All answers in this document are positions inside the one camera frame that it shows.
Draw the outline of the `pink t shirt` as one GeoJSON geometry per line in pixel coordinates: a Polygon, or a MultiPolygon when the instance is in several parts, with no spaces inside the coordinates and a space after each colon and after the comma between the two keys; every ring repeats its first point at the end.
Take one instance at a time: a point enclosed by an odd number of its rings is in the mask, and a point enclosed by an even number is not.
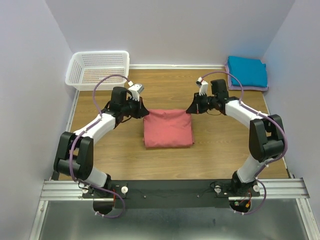
{"type": "Polygon", "coordinates": [[[150,109],[143,118],[143,141],[148,149],[191,147],[192,116],[184,109],[150,109]]]}

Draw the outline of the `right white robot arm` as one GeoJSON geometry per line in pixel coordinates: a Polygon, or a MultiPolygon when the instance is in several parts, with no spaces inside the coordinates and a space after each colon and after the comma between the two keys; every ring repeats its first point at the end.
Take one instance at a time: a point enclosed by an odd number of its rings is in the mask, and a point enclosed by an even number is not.
{"type": "Polygon", "coordinates": [[[232,175],[230,191],[241,196],[256,183],[260,172],[271,162],[281,159],[288,149],[282,119],[279,115],[267,115],[248,105],[240,98],[229,96],[225,80],[212,80],[207,83],[202,77],[196,85],[199,91],[194,93],[188,114],[203,114],[208,110],[217,110],[243,124],[249,130],[249,156],[232,175]]]}

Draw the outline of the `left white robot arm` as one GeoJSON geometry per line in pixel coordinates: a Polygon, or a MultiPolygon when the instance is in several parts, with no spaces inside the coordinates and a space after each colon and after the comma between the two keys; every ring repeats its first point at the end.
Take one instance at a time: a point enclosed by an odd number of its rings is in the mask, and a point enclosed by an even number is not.
{"type": "Polygon", "coordinates": [[[144,86],[140,83],[129,88],[114,87],[110,101],[103,109],[98,109],[93,121],[75,132],[62,133],[54,171],[93,187],[101,198],[113,194],[111,176],[94,167],[94,146],[105,134],[125,123],[125,117],[141,119],[149,114],[141,97],[143,90],[144,86]]]}

